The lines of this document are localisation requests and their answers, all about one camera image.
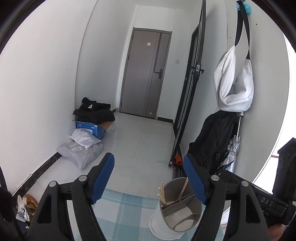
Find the grey door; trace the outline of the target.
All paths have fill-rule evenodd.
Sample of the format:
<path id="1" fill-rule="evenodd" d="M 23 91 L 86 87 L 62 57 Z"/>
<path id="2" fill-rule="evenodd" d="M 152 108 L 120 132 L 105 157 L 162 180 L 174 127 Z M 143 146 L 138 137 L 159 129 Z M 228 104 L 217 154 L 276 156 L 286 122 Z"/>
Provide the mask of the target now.
<path id="1" fill-rule="evenodd" d="M 122 80 L 121 113 L 157 117 L 170 42 L 168 31 L 132 30 Z"/>

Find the brown suede shoes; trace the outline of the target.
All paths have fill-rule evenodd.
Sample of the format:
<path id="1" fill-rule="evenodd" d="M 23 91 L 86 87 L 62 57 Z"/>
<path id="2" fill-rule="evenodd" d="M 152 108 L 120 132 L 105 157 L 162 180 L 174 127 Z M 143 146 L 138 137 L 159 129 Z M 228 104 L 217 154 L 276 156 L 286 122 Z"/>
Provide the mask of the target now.
<path id="1" fill-rule="evenodd" d="M 25 194 L 24 198 L 26 199 L 26 210 L 30 216 L 30 219 L 32 219 L 37 210 L 38 202 L 30 194 Z"/>

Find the white utensil holder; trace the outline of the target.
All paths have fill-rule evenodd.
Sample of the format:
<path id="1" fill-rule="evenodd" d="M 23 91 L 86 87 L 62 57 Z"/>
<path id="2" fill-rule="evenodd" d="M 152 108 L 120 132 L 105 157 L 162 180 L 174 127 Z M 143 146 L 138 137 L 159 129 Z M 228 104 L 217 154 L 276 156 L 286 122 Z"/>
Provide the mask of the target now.
<path id="1" fill-rule="evenodd" d="M 186 177 L 175 178 L 164 184 L 166 205 L 160 200 L 149 220 L 152 234 L 160 240 L 178 240 L 196 226 L 203 214 L 203 205 L 197 200 L 188 182 L 180 199 Z"/>

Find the teal plaid placemat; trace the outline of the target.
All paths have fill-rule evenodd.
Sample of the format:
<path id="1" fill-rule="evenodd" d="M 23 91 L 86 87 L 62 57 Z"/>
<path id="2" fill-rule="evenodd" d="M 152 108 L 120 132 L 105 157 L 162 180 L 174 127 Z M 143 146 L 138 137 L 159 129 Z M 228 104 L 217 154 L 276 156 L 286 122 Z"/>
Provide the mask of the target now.
<path id="1" fill-rule="evenodd" d="M 95 217 L 106 240 L 159 240 L 150 228 L 158 199 L 146 198 L 105 189 L 92 205 Z"/>

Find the silver folded umbrella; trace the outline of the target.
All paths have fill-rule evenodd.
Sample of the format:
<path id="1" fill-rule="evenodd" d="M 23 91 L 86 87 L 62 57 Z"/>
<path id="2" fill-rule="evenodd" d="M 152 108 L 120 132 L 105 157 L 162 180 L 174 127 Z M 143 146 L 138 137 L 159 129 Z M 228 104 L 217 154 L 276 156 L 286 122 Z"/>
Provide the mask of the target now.
<path id="1" fill-rule="evenodd" d="M 217 175 L 220 175 L 223 171 L 234 172 L 236 160 L 237 160 L 237 153 L 238 153 L 239 146 L 240 146 L 239 131 L 240 131 L 240 126 L 241 126 L 241 119 L 244 117 L 244 112 L 241 111 L 241 112 L 237 113 L 237 116 L 238 116 L 237 133 L 229 141 L 229 144 L 227 146 L 226 158 L 219 166 L 219 168 L 216 172 Z"/>

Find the white hanging bag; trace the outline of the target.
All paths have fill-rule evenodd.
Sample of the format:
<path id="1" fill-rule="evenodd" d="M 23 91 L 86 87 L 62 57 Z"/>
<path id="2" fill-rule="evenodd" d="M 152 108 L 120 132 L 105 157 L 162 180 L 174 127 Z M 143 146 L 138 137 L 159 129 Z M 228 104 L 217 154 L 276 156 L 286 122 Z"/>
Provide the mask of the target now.
<path id="1" fill-rule="evenodd" d="M 213 82 L 217 106 L 228 112 L 246 112 L 251 107 L 254 96 L 253 71 L 250 53 L 244 60 L 238 74 L 236 70 L 236 47 L 239 44 L 242 31 L 245 29 L 247 42 L 250 44 L 250 26 L 248 11 L 243 1 L 237 1 L 237 25 L 234 45 L 225 52 L 213 74 Z"/>

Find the black sliding door frame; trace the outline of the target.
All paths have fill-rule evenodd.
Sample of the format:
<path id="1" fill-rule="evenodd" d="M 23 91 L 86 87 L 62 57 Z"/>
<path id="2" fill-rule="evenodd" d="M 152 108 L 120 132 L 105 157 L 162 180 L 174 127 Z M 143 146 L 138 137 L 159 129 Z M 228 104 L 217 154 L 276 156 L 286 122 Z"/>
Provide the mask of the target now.
<path id="1" fill-rule="evenodd" d="M 188 64 L 174 124 L 175 142 L 169 161 L 170 167 L 173 166 L 173 161 L 177 153 L 181 152 L 180 144 L 189 118 L 197 82 L 200 78 L 200 75 L 204 72 L 202 69 L 202 54 L 205 39 L 205 29 L 206 1 L 202 1 L 199 23 L 191 36 Z"/>

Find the black clothing pile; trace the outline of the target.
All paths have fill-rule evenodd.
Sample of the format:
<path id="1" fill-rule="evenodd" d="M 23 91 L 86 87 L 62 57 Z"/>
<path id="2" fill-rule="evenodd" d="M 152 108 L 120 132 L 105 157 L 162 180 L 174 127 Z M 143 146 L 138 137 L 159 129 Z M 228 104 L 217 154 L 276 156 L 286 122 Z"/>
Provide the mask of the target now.
<path id="1" fill-rule="evenodd" d="M 111 110 L 111 104 L 96 102 L 87 97 L 82 99 L 81 106 L 74 110 L 73 115 L 76 121 L 93 123 L 95 125 L 100 125 L 106 121 L 115 121 L 114 113 Z"/>

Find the bamboo chopstick in holder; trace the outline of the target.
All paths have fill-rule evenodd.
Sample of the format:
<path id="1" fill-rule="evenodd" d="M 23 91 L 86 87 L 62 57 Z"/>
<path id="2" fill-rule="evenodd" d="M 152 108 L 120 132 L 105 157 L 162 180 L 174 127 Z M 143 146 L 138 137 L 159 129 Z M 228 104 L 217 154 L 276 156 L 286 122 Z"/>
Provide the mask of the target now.
<path id="1" fill-rule="evenodd" d="M 185 189 L 186 189 L 186 187 L 187 187 L 188 182 L 189 182 L 189 179 L 188 179 L 188 177 L 187 177 L 187 178 L 185 179 L 185 182 L 184 182 L 184 185 L 183 185 L 182 190 L 181 190 L 181 192 L 180 192 L 180 195 L 178 196 L 178 199 L 180 199 L 180 198 L 182 197 L 182 195 L 183 195 L 183 193 L 184 193 L 184 191 L 185 191 Z"/>

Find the bamboo chopstick long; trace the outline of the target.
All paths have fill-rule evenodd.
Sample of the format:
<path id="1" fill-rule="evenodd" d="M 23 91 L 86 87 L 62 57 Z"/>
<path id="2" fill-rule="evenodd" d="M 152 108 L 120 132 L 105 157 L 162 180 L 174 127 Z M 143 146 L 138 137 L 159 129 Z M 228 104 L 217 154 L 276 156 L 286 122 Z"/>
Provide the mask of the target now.
<path id="1" fill-rule="evenodd" d="M 159 191 L 159 194 L 161 194 L 163 196 L 163 198 L 165 199 L 165 192 L 164 192 L 164 184 L 163 184 L 163 182 L 161 182 L 160 186 L 158 187 L 158 191 Z"/>

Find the grey plastic mailer bag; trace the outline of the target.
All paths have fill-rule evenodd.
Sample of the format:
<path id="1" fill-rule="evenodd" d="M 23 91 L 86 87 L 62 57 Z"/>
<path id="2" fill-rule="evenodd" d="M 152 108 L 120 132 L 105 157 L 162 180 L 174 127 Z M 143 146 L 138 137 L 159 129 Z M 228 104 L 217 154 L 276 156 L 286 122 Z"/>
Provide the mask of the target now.
<path id="1" fill-rule="evenodd" d="M 92 145 L 86 149 L 75 141 L 70 140 L 60 145 L 57 148 L 57 152 L 73 162 L 80 170 L 83 170 L 99 156 L 102 149 L 103 145 L 101 143 Z"/>

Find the brown cardboard box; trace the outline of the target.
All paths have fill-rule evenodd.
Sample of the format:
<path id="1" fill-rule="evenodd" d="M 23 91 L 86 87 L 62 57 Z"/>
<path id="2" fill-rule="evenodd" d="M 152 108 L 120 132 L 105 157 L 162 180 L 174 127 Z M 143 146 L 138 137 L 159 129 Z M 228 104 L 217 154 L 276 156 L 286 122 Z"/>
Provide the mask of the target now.
<path id="1" fill-rule="evenodd" d="M 115 122 L 110 122 L 110 121 L 105 121 L 100 124 L 107 133 L 113 132 L 116 129 L 116 124 Z"/>

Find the orange black tool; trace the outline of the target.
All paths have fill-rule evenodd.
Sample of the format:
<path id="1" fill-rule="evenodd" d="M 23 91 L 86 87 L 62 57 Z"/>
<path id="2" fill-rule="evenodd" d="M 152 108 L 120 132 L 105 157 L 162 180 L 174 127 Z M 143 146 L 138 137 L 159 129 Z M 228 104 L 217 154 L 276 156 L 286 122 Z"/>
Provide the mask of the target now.
<path id="1" fill-rule="evenodd" d="M 176 156 L 174 157 L 174 160 L 173 160 L 173 167 L 174 167 L 175 169 L 179 169 L 179 168 L 181 168 L 182 166 L 183 166 L 183 159 L 182 159 L 182 157 L 179 156 L 179 155 L 176 155 Z"/>

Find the blue cardboard box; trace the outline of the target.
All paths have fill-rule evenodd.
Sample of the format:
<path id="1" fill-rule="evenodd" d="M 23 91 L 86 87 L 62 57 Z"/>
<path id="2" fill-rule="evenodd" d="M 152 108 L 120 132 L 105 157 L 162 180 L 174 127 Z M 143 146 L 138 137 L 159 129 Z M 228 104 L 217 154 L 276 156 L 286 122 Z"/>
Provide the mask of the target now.
<path id="1" fill-rule="evenodd" d="M 105 129 L 102 126 L 95 125 L 94 123 L 86 123 L 83 121 L 75 121 L 76 128 L 83 128 L 90 132 L 93 136 L 99 140 L 103 140 Z"/>

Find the black jacket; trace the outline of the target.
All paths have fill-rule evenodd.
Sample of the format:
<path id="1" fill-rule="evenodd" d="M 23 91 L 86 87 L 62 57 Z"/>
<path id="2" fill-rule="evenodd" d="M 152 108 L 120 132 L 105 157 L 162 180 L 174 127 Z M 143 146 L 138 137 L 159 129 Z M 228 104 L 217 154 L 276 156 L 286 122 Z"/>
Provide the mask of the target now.
<path id="1" fill-rule="evenodd" d="M 237 113 L 219 110 L 205 119 L 198 137 L 189 144 L 188 153 L 199 166 L 214 175 L 224 161 L 229 141 L 237 129 Z"/>

